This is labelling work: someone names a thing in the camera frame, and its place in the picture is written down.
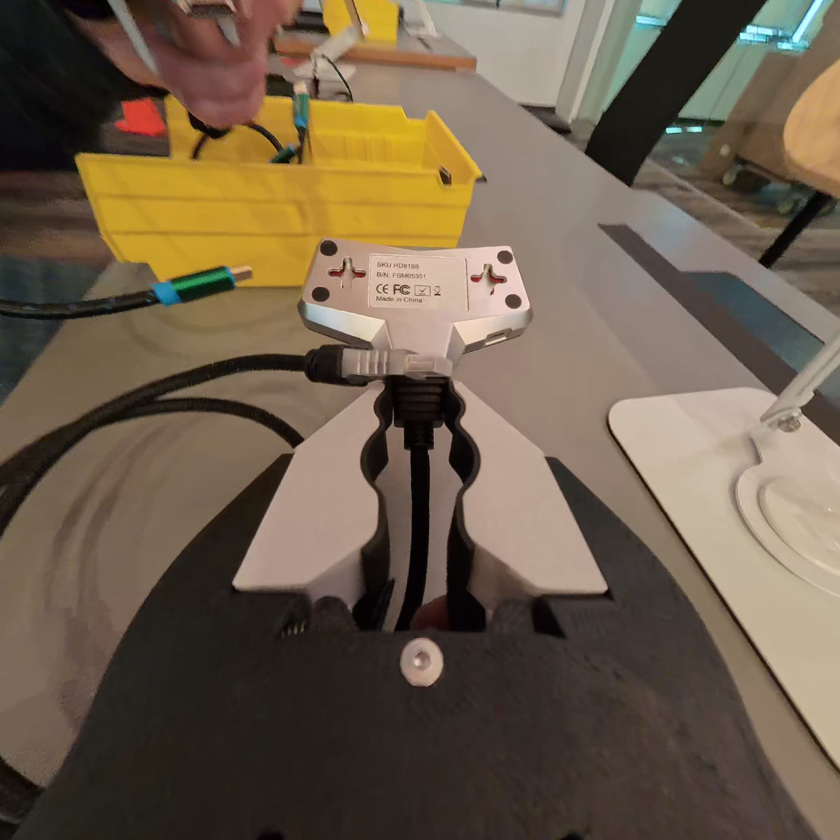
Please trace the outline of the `black high-back office chair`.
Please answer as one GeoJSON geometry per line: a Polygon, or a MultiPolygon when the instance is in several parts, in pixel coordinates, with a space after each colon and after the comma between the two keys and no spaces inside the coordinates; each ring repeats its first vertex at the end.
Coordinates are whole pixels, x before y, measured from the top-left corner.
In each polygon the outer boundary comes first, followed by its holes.
{"type": "Polygon", "coordinates": [[[764,1],[681,1],[605,109],[585,154],[626,186],[764,1]]]}

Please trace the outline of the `silver folding stand with board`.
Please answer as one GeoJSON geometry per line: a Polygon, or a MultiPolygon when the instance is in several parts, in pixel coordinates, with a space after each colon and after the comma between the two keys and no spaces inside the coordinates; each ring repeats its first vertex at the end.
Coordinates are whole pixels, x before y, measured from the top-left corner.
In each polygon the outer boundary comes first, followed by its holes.
{"type": "Polygon", "coordinates": [[[350,21],[347,27],[338,34],[328,37],[292,72],[297,79],[305,81],[330,81],[335,79],[349,90],[348,79],[343,73],[339,61],[353,47],[363,44],[370,33],[370,29],[363,21],[355,1],[342,1],[341,5],[336,6],[336,8],[343,8],[347,13],[350,21]]]}

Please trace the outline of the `orange traffic cone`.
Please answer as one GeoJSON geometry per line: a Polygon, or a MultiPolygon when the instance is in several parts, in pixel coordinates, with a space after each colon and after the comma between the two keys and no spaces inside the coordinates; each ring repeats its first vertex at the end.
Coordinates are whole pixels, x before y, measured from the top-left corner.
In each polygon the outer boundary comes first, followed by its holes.
{"type": "Polygon", "coordinates": [[[121,110],[121,118],[114,123],[116,130],[154,139],[166,136],[165,122],[153,99],[140,98],[122,101],[121,110]]]}

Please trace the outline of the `yellow plastic bin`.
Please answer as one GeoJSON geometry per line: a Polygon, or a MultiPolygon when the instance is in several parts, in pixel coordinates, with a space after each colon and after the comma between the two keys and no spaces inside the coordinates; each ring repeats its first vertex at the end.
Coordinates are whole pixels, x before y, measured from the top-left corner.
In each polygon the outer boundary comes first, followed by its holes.
{"type": "Polygon", "coordinates": [[[361,39],[395,43],[401,9],[393,1],[321,1],[322,19],[331,36],[351,28],[361,39]]]}
{"type": "Polygon", "coordinates": [[[251,266],[252,287],[299,287],[325,238],[404,248],[458,245],[482,174],[434,111],[313,101],[303,163],[271,164],[239,127],[211,140],[164,102],[170,155],[79,154],[77,170],[112,255],[158,280],[251,266]]]}

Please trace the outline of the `braided hdmi cable teal plugs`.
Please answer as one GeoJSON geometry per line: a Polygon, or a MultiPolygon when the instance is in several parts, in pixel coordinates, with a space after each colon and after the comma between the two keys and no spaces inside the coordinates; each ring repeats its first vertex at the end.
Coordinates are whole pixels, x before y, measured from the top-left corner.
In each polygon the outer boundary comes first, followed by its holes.
{"type": "Polygon", "coordinates": [[[251,266],[219,266],[156,281],[149,289],[73,302],[1,300],[1,315],[10,319],[67,321],[93,319],[158,306],[173,307],[234,291],[253,278],[251,266]]]}
{"type": "MultiPolygon", "coordinates": [[[[286,165],[292,162],[303,163],[303,156],[308,146],[309,123],[310,123],[310,95],[308,85],[305,81],[296,82],[292,86],[291,95],[292,126],[297,133],[296,143],[284,145],[277,136],[270,132],[265,126],[257,122],[247,122],[245,128],[256,133],[271,145],[275,154],[269,160],[273,165],[286,165]]],[[[198,161],[201,154],[211,140],[220,140],[227,136],[232,129],[212,129],[190,114],[190,124],[194,130],[199,132],[198,140],[195,142],[190,160],[198,161]]]]}

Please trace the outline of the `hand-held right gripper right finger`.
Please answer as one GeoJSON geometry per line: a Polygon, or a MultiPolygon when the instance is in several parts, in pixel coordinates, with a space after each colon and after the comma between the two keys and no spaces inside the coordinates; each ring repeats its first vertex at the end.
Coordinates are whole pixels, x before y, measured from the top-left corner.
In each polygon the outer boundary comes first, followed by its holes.
{"type": "Polygon", "coordinates": [[[460,382],[449,386],[446,427],[461,482],[447,538],[449,629],[482,631],[508,600],[606,595],[543,451],[460,382]]]}

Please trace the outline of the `wooden top desk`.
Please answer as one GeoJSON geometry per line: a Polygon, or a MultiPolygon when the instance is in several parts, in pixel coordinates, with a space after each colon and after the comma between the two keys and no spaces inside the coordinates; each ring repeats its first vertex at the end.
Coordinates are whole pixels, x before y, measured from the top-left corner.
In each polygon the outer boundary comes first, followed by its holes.
{"type": "MultiPolygon", "coordinates": [[[[304,60],[325,42],[321,34],[283,32],[274,38],[274,47],[279,56],[304,60]]],[[[472,72],[478,66],[475,56],[447,36],[413,36],[404,31],[395,43],[366,41],[354,45],[339,60],[355,65],[472,72]]]]}

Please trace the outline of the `person's left forearm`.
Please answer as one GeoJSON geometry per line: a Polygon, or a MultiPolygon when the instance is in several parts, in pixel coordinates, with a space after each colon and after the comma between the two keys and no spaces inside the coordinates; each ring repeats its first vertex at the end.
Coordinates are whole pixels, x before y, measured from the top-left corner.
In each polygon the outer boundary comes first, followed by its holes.
{"type": "Polygon", "coordinates": [[[1,2],[1,171],[68,171],[122,101],[161,95],[82,31],[115,25],[108,2],[1,2]]]}

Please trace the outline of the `dark grey hdmi switch box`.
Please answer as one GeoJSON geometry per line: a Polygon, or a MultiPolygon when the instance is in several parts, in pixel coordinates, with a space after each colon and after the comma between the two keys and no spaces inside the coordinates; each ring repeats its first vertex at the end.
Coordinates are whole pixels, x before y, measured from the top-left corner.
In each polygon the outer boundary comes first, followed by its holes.
{"type": "Polygon", "coordinates": [[[507,246],[408,249],[324,239],[298,303],[311,331],[371,350],[446,358],[516,339],[532,306],[507,246]]]}

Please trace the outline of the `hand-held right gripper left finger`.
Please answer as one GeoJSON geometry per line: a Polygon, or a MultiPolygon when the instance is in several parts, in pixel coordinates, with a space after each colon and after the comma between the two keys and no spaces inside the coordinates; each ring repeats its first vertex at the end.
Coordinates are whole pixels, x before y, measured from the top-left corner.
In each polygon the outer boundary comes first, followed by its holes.
{"type": "Polygon", "coordinates": [[[382,490],[392,403],[363,389],[300,444],[233,579],[239,592],[341,600],[359,629],[379,631],[391,604],[391,541],[382,490]]]}

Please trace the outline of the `person's left hand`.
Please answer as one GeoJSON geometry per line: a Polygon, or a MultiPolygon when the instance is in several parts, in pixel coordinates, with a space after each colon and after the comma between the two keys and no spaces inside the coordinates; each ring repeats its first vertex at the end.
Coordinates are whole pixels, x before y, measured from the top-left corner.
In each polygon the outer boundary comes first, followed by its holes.
{"type": "Polygon", "coordinates": [[[299,1],[234,1],[239,46],[231,45],[208,20],[190,20],[169,6],[168,35],[147,18],[140,27],[161,69],[150,72],[119,24],[80,24],[82,31],[127,77],[149,83],[176,98],[194,117],[213,129],[250,122],[266,95],[270,41],[277,29],[293,23],[299,1]]]}

